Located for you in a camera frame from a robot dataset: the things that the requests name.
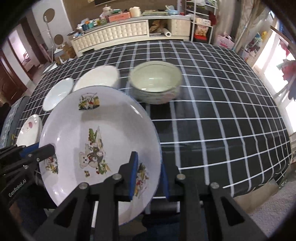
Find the grey sofa cushion cover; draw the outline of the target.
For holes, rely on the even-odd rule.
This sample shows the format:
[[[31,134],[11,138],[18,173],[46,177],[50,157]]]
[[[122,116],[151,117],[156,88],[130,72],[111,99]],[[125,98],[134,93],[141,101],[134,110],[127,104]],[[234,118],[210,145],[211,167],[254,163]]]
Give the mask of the grey sofa cushion cover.
[[[16,129],[28,100],[28,96],[23,96],[11,106],[1,129],[1,149],[15,144]]]

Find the white metal shelf rack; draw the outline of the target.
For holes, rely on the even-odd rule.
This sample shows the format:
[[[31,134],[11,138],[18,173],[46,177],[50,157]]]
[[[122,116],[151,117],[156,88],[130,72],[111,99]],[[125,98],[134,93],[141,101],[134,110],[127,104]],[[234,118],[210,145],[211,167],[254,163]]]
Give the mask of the white metal shelf rack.
[[[185,14],[190,17],[190,41],[211,44],[219,1],[186,1]]]

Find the spin mop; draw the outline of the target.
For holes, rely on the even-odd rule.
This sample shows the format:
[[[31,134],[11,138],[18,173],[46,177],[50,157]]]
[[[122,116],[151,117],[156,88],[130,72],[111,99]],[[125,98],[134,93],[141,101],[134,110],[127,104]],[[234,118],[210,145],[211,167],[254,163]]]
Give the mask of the spin mop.
[[[62,64],[61,55],[63,54],[63,53],[62,53],[63,50],[62,50],[62,49],[59,49],[59,48],[56,46],[55,42],[54,42],[54,39],[53,39],[53,37],[52,37],[52,35],[51,35],[51,31],[50,31],[50,28],[49,28],[49,25],[48,25],[47,16],[43,16],[43,20],[44,20],[44,22],[46,23],[46,28],[47,28],[48,38],[49,38],[49,40],[50,40],[50,42],[51,42],[51,45],[52,45],[52,58],[58,58],[59,61],[60,61],[61,64]]]

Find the cream cylindrical canister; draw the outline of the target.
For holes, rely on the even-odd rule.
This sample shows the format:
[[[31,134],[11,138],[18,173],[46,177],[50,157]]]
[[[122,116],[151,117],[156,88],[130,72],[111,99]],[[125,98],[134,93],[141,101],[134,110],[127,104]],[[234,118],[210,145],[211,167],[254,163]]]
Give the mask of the cream cylindrical canister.
[[[142,12],[140,10],[140,7],[134,6],[129,8],[130,16],[132,18],[140,17],[142,15]]]

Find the large pink petal plate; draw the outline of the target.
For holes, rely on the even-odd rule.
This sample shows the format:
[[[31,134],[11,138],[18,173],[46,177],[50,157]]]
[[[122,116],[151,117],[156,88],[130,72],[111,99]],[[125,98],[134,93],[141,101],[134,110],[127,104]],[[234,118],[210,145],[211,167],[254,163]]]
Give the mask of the large pink petal plate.
[[[23,124],[17,140],[16,145],[31,146],[40,140],[43,124],[41,118],[37,114],[30,116]]]

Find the orange box on cabinet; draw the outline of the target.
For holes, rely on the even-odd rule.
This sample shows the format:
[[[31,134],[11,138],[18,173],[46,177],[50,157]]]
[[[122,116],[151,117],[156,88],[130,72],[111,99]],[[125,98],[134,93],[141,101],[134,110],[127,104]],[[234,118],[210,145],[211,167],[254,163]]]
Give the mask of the orange box on cabinet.
[[[126,20],[129,18],[131,18],[130,12],[125,12],[125,13],[110,15],[108,17],[108,20],[110,23],[112,23],[112,22],[116,22],[116,21]]]

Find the black white grid tablecloth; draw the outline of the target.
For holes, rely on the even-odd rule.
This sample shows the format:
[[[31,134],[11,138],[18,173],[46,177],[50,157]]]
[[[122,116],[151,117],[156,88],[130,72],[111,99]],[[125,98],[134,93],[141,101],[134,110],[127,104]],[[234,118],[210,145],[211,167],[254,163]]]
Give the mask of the black white grid tablecloth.
[[[18,121],[46,121],[42,102],[64,78],[78,80],[101,65],[119,69],[119,88],[132,90],[128,74],[146,61],[165,61],[182,72],[177,99],[144,104],[158,131],[163,157],[200,184],[218,182],[234,196],[270,182],[281,184],[292,157],[287,127],[270,92],[234,51],[203,43],[147,41],[94,51],[46,74]]]

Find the rolled white paper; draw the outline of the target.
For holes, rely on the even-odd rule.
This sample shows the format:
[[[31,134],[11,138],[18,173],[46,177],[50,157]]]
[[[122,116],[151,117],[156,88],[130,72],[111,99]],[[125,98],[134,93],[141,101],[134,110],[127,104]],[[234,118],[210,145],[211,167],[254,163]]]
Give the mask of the rolled white paper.
[[[163,29],[162,29],[162,32],[163,32],[163,34],[164,34],[166,37],[171,37],[171,32],[170,32],[168,29],[163,28]]]

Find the green patterned bowl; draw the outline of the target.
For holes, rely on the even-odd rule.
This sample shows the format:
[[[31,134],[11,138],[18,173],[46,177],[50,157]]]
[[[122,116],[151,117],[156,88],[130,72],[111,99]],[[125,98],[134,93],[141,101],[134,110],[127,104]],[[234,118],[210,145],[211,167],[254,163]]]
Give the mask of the green patterned bowl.
[[[131,95],[144,103],[165,104],[180,94],[181,70],[164,61],[147,61],[130,71],[128,82]]]

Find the white cream bowl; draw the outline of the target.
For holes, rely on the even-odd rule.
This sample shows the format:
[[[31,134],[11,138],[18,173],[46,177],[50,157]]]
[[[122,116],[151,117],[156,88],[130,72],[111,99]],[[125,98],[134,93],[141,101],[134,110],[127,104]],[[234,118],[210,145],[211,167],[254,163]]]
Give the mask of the white cream bowl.
[[[120,73],[119,70],[112,65],[102,65],[97,68],[94,68],[82,77],[80,77],[72,89],[76,91],[85,87],[90,86],[108,86],[115,89],[119,89],[120,85]]]

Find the pink gift bag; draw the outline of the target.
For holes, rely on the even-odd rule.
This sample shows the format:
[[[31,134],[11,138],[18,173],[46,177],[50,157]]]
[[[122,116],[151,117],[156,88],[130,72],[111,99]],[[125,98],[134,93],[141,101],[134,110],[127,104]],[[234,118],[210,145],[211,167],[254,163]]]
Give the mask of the pink gift bag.
[[[214,45],[232,49],[234,47],[234,42],[229,35],[217,35]]]

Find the light blue bowl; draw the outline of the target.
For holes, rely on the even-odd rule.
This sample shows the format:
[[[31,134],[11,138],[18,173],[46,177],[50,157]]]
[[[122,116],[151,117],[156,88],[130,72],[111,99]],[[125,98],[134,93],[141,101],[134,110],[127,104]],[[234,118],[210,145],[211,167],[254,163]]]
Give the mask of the light blue bowl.
[[[74,80],[66,78],[58,82],[47,93],[43,101],[43,111],[50,111],[54,109],[57,104],[62,101],[72,91]]]

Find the cartoon bear plate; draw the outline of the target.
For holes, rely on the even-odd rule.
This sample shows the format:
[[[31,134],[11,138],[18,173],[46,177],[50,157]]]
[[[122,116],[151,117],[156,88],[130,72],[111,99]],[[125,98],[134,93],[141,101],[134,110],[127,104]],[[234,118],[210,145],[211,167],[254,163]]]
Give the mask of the cartoon bear plate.
[[[145,109],[124,92],[90,86],[65,97],[49,114],[39,145],[55,155],[39,163],[45,188],[56,205],[82,182],[103,182],[138,154],[131,202],[119,203],[119,224],[141,214],[152,200],[161,174],[159,137]]]

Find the cream TV cabinet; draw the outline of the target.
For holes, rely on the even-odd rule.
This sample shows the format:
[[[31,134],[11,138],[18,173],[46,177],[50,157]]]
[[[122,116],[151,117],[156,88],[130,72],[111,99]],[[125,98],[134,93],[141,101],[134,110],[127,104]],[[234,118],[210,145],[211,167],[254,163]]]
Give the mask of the cream TV cabinet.
[[[166,37],[162,29],[171,32]],[[71,40],[78,57],[90,50],[99,50],[119,44],[151,40],[190,39],[191,20],[189,16],[142,16],[108,23],[86,31]]]

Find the brown wooden door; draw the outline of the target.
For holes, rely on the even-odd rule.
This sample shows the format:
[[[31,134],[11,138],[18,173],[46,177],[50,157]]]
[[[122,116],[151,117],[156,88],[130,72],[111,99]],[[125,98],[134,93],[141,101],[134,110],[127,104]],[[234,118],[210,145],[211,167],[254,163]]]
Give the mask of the brown wooden door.
[[[26,92],[27,87],[12,69],[10,63],[1,50],[1,97],[9,105],[14,104]]]

